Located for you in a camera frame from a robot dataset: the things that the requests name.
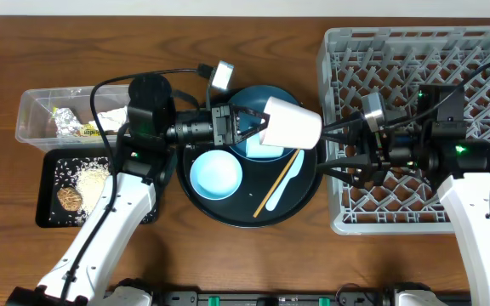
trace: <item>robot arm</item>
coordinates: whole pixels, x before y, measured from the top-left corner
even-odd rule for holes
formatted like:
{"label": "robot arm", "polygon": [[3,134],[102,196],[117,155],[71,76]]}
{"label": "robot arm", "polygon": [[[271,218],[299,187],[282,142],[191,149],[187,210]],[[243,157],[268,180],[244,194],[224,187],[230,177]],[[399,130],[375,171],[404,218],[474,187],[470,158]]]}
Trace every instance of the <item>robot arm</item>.
{"label": "robot arm", "polygon": [[[384,182],[392,167],[424,171],[453,224],[470,283],[473,305],[490,305],[490,144],[485,140],[466,140],[464,92],[453,86],[421,85],[418,109],[425,111],[451,96],[430,117],[418,122],[420,133],[384,130],[395,117],[388,118],[382,98],[370,94],[363,98],[363,114],[325,127],[324,138],[354,145],[356,156],[327,161],[318,171],[344,180],[357,188],[373,181]],[[347,134],[328,133],[348,128]],[[353,174],[339,168],[355,168]],[[396,292],[395,305],[439,305],[425,291]]]}
{"label": "robot arm", "polygon": [[[46,295],[60,297],[67,271],[105,210],[111,198],[111,189],[112,179],[109,177],[105,182],[105,188],[98,204],[77,237],[61,260],[37,285],[37,287],[44,288]],[[86,298],[89,301],[88,305],[99,304],[129,238],[141,219],[153,208],[156,200],[153,184],[145,184],[141,177],[127,173],[118,174],[117,194],[117,200],[111,213],[90,242],[89,248],[80,261],[67,293],[68,301]]]}
{"label": "robot arm", "polygon": [[490,305],[490,173],[450,176],[437,194],[457,236],[472,305]]}

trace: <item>food wrapper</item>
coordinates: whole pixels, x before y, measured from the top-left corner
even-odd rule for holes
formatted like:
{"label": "food wrapper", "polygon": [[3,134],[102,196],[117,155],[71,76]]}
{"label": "food wrapper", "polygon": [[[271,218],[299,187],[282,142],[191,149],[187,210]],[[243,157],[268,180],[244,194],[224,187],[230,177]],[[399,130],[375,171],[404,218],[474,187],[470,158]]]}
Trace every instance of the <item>food wrapper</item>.
{"label": "food wrapper", "polygon": [[100,136],[100,131],[91,124],[82,124],[69,108],[53,108],[57,137],[88,137]]}
{"label": "food wrapper", "polygon": [[[115,131],[118,132],[118,129],[126,123],[128,119],[128,108],[123,107],[115,110],[109,110],[105,112],[101,112],[98,114],[98,119],[100,119],[101,127],[105,131]],[[95,124],[95,121],[88,122],[92,125],[95,130],[98,130],[98,127]]]}

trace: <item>clear plastic container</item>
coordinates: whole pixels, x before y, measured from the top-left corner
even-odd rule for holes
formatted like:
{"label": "clear plastic container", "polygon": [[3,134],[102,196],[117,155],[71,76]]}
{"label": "clear plastic container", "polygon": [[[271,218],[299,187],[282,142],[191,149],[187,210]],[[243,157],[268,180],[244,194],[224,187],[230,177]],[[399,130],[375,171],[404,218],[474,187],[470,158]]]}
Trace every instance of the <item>clear plastic container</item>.
{"label": "clear plastic container", "polygon": [[[56,137],[54,108],[70,108],[81,123],[93,120],[90,93],[93,86],[80,88],[31,89],[20,99],[15,137],[21,143],[34,145],[47,152],[52,149],[102,147],[100,136]],[[104,86],[95,95],[98,113],[122,108],[129,103],[128,85]],[[108,135],[113,145],[116,135]]]}

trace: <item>green connector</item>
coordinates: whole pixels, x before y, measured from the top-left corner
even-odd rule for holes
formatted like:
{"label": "green connector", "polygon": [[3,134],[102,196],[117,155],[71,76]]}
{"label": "green connector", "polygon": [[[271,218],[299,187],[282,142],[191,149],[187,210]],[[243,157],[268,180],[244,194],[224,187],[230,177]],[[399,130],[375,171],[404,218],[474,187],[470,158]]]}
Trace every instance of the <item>green connector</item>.
{"label": "green connector", "polygon": [[319,298],[319,306],[330,306],[330,298],[328,297],[320,297]]}
{"label": "green connector", "polygon": [[209,297],[209,306],[220,306],[220,297]]}

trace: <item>white wall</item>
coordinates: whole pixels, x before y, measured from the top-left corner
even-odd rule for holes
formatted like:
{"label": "white wall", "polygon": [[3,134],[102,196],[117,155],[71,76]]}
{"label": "white wall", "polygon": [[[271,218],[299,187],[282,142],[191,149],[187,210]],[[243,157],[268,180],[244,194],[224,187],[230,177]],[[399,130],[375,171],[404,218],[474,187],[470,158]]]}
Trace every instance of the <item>white wall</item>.
{"label": "white wall", "polygon": [[490,0],[0,0],[0,14],[490,17]]}

